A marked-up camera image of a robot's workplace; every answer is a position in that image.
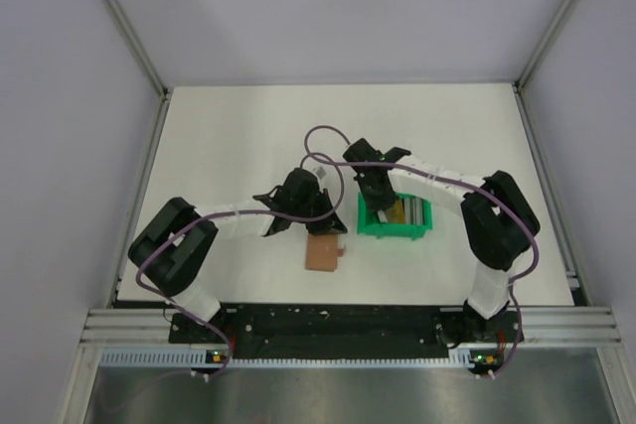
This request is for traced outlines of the gold credit card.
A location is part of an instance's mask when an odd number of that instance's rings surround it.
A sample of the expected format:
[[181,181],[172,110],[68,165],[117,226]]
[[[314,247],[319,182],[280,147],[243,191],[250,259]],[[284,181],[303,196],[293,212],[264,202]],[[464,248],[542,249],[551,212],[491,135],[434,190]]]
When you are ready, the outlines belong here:
[[382,212],[378,212],[384,223],[405,224],[406,218],[401,199],[397,199],[390,207]]

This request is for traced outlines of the green plastic card bin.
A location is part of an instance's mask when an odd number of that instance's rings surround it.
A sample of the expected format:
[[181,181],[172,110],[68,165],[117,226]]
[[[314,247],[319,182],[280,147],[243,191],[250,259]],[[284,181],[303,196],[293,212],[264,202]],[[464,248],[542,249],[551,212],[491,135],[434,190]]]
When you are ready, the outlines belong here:
[[[399,199],[414,197],[411,195],[398,194]],[[368,235],[375,238],[398,237],[418,240],[423,238],[433,229],[432,207],[429,201],[424,200],[425,221],[424,225],[416,226],[411,224],[384,223],[376,212],[370,210],[361,193],[358,193],[358,215],[357,234]]]

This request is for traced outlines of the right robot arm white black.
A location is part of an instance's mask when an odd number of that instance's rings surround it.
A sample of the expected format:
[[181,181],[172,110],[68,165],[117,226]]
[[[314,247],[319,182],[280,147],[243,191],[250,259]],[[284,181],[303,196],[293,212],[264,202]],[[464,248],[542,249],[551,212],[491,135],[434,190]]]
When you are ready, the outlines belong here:
[[364,138],[348,146],[343,159],[355,171],[365,206],[379,223],[416,224],[423,214],[417,201],[463,220],[477,260],[464,329],[478,341],[495,334],[515,282],[539,264],[536,236],[541,225],[514,178],[504,171],[485,177],[453,172],[403,148],[383,153]]

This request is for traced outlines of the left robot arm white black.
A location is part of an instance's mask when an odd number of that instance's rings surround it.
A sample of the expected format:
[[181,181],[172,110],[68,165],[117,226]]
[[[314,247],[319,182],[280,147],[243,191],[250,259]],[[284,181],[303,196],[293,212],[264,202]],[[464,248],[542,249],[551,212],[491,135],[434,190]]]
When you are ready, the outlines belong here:
[[341,235],[347,227],[336,213],[324,171],[293,169],[270,192],[236,205],[221,206],[207,214],[182,197],[170,199],[135,237],[128,260],[147,278],[148,290],[170,300],[192,315],[191,329],[204,341],[224,332],[220,301],[199,278],[205,259],[220,240],[270,237],[294,223],[313,236]]

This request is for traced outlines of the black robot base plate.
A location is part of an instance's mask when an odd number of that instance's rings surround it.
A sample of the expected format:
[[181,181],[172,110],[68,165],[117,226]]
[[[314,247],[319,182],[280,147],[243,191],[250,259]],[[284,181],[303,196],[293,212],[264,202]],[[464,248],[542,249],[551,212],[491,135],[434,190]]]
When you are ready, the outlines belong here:
[[429,358],[524,338],[512,309],[483,320],[465,306],[224,303],[208,326],[173,316],[174,345],[231,344],[238,358]]

